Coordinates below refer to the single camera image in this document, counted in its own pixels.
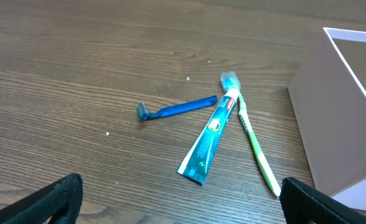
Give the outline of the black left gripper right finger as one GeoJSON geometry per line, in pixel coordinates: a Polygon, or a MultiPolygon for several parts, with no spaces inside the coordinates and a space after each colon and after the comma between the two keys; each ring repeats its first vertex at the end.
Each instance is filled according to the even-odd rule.
{"type": "Polygon", "coordinates": [[[280,203],[287,224],[366,224],[366,216],[294,177],[283,179],[280,203]]]}

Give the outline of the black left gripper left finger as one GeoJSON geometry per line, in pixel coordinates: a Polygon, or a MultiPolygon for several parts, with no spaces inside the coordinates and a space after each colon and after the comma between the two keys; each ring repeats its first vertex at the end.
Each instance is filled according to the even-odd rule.
{"type": "Polygon", "coordinates": [[[0,223],[75,223],[83,203],[83,179],[77,173],[0,210],[0,223]]]}

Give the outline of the blue disposable razor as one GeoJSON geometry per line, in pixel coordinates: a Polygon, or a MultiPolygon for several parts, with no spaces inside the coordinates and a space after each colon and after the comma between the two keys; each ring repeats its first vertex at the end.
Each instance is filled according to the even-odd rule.
{"type": "Polygon", "coordinates": [[[208,106],[213,106],[217,103],[217,96],[209,96],[199,100],[189,101],[187,103],[182,103],[173,106],[167,106],[158,110],[155,113],[150,113],[145,105],[145,103],[140,102],[137,106],[137,112],[141,121],[148,121],[160,118],[166,118],[169,116],[174,116],[176,114],[185,113],[193,110],[198,110],[208,106]]]}

